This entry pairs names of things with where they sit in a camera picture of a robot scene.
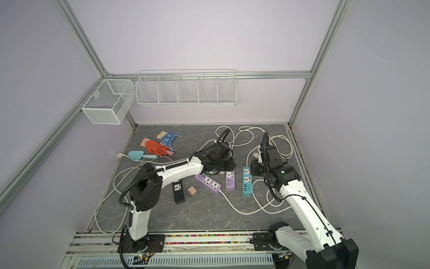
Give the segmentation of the purple power strip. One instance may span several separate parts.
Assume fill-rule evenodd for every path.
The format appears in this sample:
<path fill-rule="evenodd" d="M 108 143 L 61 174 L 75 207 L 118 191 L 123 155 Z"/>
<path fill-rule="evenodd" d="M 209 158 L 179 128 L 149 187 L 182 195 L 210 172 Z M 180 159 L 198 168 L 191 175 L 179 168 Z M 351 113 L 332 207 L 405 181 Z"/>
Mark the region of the purple power strip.
<path fill-rule="evenodd" d="M 225 178 L 226 178 L 226 189 L 228 191 L 235 189 L 235 172 L 234 171 L 226 171 L 225 172 Z"/>
<path fill-rule="evenodd" d="M 218 193 L 221 189 L 221 185 L 217 181 L 205 174 L 197 174 L 194 177 L 197 181 L 199 181 L 201 184 L 203 184 L 215 193 Z"/>

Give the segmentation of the purple power strip front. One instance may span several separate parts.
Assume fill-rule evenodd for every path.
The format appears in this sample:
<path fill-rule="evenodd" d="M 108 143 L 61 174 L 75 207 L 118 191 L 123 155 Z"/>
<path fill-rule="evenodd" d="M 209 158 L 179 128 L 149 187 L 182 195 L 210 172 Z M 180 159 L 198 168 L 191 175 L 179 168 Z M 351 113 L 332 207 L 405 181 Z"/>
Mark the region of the purple power strip front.
<path fill-rule="evenodd" d="M 218 193 L 221 189 L 221 185 L 217 181 L 205 174 L 197 174 L 194 177 L 197 181 L 199 181 L 201 184 L 203 184 L 215 193 Z"/>

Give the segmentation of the teal power strip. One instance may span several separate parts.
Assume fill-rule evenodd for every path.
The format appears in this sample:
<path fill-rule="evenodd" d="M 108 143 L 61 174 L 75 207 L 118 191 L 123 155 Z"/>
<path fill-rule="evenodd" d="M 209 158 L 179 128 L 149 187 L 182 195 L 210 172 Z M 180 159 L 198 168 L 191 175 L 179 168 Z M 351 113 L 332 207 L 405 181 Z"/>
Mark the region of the teal power strip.
<path fill-rule="evenodd" d="M 253 178 L 251 175 L 251 169 L 249 167 L 243 168 L 243 194 L 252 195 L 253 193 Z"/>

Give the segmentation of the pink charger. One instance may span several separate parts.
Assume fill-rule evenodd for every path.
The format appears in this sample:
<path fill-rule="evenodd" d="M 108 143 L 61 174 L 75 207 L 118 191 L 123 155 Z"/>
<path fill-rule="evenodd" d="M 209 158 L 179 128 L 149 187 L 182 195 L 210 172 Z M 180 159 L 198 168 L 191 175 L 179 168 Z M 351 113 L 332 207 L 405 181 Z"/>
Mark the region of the pink charger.
<path fill-rule="evenodd" d="M 194 186 L 191 186 L 187 189 L 186 193 L 188 194 L 188 196 L 194 197 L 197 194 L 197 190 Z"/>

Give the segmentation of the black power strip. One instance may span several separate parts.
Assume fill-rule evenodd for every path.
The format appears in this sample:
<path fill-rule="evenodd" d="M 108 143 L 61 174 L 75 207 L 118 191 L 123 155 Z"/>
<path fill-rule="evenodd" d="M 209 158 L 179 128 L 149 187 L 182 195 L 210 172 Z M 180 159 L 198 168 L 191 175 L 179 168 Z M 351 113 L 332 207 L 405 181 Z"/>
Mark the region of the black power strip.
<path fill-rule="evenodd" d="M 183 190 L 182 180 L 179 179 L 172 183 L 174 190 L 174 201 L 176 204 L 182 204 L 185 202 L 185 195 Z"/>

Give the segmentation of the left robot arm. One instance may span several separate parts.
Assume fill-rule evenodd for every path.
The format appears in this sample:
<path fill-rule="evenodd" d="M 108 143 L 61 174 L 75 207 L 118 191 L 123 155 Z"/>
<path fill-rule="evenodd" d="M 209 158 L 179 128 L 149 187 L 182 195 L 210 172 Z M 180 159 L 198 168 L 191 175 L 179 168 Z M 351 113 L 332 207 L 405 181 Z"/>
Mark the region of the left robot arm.
<path fill-rule="evenodd" d="M 131 214 L 127 230 L 130 238 L 140 241 L 148 235 L 150 213 L 157 205 L 164 187 L 210 171 L 233 171 L 236 168 L 233 155 L 233 149 L 227 142 L 218 141 L 175 164 L 145 164 L 118 198 L 118 204 L 126 207 Z"/>

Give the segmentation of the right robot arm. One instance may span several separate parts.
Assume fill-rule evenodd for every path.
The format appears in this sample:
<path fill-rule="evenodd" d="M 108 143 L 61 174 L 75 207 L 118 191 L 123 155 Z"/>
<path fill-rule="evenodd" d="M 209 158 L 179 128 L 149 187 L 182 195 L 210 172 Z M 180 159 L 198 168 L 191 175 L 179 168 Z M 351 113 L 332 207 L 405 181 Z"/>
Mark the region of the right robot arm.
<path fill-rule="evenodd" d="M 282 160 L 277 148 L 265 142 L 259 146 L 259 159 L 252 161 L 252 176 L 264 178 L 273 198 L 287 201 L 307 231 L 303 236 L 287 223 L 269 227 L 269 240 L 300 258 L 308 269 L 354 269 L 359 249 L 346 239 L 317 207 L 298 172 Z"/>

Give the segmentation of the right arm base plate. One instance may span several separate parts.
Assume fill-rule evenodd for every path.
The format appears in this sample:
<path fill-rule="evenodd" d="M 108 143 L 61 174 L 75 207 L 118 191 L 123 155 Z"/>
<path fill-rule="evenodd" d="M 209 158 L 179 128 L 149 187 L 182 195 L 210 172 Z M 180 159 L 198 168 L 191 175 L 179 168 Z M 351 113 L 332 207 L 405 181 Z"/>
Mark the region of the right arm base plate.
<path fill-rule="evenodd" d="M 250 244 L 253 245 L 256 251 L 281 251 L 286 250 L 285 247 L 278 245 L 269 232 L 253 233 Z"/>

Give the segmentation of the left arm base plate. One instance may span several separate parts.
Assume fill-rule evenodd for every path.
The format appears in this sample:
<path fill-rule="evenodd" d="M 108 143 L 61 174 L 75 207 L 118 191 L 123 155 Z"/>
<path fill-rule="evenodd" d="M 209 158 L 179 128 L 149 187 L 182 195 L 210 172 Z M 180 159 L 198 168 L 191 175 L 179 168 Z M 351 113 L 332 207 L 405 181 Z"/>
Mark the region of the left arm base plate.
<path fill-rule="evenodd" d="M 123 253 L 158 253 L 163 251 L 165 239 L 164 234 L 149 234 L 134 241 L 129 234 L 126 234 L 120 238 L 119 247 Z"/>

